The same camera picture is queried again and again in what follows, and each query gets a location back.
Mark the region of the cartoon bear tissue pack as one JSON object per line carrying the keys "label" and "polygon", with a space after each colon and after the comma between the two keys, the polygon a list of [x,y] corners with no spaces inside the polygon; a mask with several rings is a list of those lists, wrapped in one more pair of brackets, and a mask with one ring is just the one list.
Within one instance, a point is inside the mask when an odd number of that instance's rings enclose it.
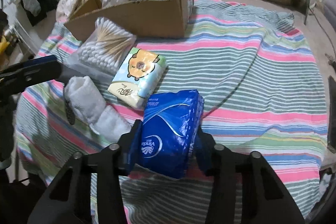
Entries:
{"label": "cartoon bear tissue pack", "polygon": [[164,56],[132,48],[112,79],[108,92],[135,110],[142,110],[166,68]]}

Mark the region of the striped colourful towel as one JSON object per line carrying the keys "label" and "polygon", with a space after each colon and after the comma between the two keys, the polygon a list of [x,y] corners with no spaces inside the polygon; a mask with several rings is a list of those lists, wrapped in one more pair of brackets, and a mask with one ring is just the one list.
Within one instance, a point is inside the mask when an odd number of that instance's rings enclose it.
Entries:
{"label": "striped colourful towel", "polygon": [[[320,199],[328,121],[321,74],[293,21],[292,14],[195,0],[184,38],[138,38],[136,47],[166,58],[155,92],[197,89],[205,100],[203,131],[232,151],[259,151],[305,218]],[[68,123],[63,87],[35,85],[18,101],[19,157],[47,184],[74,152],[107,146],[82,121]],[[204,223],[212,181],[196,163],[189,166],[178,181],[142,168],[120,177],[129,223]]]}

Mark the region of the white sock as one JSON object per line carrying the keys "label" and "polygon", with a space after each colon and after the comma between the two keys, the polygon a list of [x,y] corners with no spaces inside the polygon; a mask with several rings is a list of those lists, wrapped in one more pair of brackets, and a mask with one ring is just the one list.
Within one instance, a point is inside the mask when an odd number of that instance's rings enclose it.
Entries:
{"label": "white sock", "polygon": [[90,77],[72,77],[64,87],[64,98],[76,118],[110,143],[128,133],[131,125],[107,104]]}

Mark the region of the blue Vinda tissue pack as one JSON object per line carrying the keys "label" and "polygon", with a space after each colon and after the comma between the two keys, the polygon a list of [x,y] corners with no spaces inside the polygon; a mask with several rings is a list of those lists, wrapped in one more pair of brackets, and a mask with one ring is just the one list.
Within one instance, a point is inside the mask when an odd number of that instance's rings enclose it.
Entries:
{"label": "blue Vinda tissue pack", "polygon": [[203,108],[196,89],[151,95],[143,112],[137,164],[172,179],[183,178]]}

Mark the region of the clear plastic bag with snacks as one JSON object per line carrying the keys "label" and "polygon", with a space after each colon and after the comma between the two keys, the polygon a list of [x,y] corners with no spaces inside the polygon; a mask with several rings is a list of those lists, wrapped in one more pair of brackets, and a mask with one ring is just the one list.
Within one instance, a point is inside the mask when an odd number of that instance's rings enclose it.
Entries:
{"label": "clear plastic bag with snacks", "polygon": [[137,0],[100,0],[101,1],[101,8],[107,8],[112,6],[117,6],[125,3],[129,3],[131,1],[137,1]]}

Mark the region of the bag of cotton swabs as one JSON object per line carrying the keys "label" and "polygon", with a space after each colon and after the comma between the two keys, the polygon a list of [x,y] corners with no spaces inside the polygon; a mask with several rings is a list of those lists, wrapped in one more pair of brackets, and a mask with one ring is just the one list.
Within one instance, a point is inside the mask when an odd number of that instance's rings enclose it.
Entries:
{"label": "bag of cotton swabs", "polygon": [[118,71],[137,36],[105,17],[97,18],[95,30],[77,54],[81,62],[104,73]]}

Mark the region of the brown cardboard box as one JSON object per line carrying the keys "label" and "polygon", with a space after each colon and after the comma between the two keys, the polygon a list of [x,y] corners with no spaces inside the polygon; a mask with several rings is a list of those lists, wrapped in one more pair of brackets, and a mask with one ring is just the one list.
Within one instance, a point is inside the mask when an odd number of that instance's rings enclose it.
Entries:
{"label": "brown cardboard box", "polygon": [[127,0],[103,7],[101,0],[88,0],[64,25],[81,41],[92,34],[99,17],[105,17],[139,37],[182,38],[193,5],[194,0]]}

